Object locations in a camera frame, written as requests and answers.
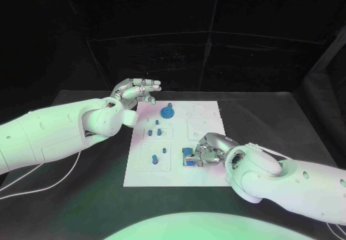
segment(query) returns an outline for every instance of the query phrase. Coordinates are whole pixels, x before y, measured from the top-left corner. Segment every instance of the blue small piece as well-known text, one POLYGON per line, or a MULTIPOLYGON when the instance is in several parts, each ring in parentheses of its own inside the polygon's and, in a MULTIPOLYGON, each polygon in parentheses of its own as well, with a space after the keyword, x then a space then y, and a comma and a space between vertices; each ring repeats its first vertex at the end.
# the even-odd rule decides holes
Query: blue small piece
POLYGON ((171 108, 171 103, 167 104, 167 107, 164 107, 161 110, 160 110, 160 115, 164 119, 170 119, 174 115, 174 110, 171 108))
MULTIPOLYGON (((191 155, 193 154, 193 149, 186 147, 181 149, 181 155, 183 155, 183 158, 186 158, 186 156, 191 155)), ((196 164, 194 161, 186 161, 186 165, 187 166, 193 166, 196 164)))
POLYGON ((152 155, 152 164, 157 164, 158 163, 158 160, 157 160, 157 156, 155 155, 152 155))

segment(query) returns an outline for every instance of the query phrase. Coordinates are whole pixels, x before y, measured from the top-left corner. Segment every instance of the white robot body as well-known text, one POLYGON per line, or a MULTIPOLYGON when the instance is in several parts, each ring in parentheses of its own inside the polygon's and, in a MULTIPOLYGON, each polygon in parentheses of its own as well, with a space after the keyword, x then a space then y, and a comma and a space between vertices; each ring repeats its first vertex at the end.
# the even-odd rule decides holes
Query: white robot body
POLYGON ((108 139, 122 124, 134 127, 137 119, 112 97, 28 112, 0 126, 0 174, 70 156, 108 139))
POLYGON ((292 159, 276 162, 248 146, 230 150, 225 168, 230 186, 246 201, 269 199, 292 213, 346 225, 344 170, 292 159), (238 154, 240 161, 232 162, 238 154))

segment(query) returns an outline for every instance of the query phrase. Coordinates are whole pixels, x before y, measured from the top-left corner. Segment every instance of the black table surface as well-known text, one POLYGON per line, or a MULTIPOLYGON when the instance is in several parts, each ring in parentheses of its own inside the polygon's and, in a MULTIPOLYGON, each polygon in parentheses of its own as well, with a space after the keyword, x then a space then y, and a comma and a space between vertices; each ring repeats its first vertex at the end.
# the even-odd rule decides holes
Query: black table surface
MULTIPOLYGON (((108 91, 59 92, 53 106, 108 97, 108 91)), ((336 167, 321 139, 288 92, 154 92, 157 101, 217 101, 225 134, 297 160, 336 167)), ((103 239, 134 223, 181 212, 233 214, 272 223, 314 239, 333 239, 325 223, 285 211, 272 201, 246 202, 230 187, 122 187, 132 129, 80 152, 66 179, 46 191, 0 201, 1 239, 103 239)), ((50 186, 76 154, 46 163, 0 197, 50 186)), ((33 166, 13 170, 1 186, 33 166)))

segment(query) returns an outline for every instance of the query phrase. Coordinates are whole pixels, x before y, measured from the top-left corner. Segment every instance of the screw hole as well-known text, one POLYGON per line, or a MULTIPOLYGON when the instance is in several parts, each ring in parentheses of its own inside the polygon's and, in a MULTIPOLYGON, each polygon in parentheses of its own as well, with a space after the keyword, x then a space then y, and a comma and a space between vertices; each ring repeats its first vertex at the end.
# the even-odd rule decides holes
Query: screw hole
POLYGON ((346 181, 340 179, 340 185, 346 188, 346 181))
POLYGON ((302 172, 302 177, 308 179, 308 173, 305 171, 302 172))

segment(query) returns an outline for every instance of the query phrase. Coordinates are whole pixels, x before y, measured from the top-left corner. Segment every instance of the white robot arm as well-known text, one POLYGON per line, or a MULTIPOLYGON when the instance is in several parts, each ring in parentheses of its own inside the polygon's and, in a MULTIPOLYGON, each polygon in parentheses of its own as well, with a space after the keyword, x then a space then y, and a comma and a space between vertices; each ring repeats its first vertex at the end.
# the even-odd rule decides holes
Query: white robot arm
POLYGON ((226 181, 251 203, 266 198, 289 212, 346 226, 346 171, 288 157, 276 161, 263 150, 276 154, 209 132, 184 160, 209 165, 223 163, 226 181))
POLYGON ((28 165, 56 161, 134 127, 129 110, 137 101, 155 99, 160 81, 125 79, 102 99, 89 99, 28 112, 0 126, 0 174, 28 165))

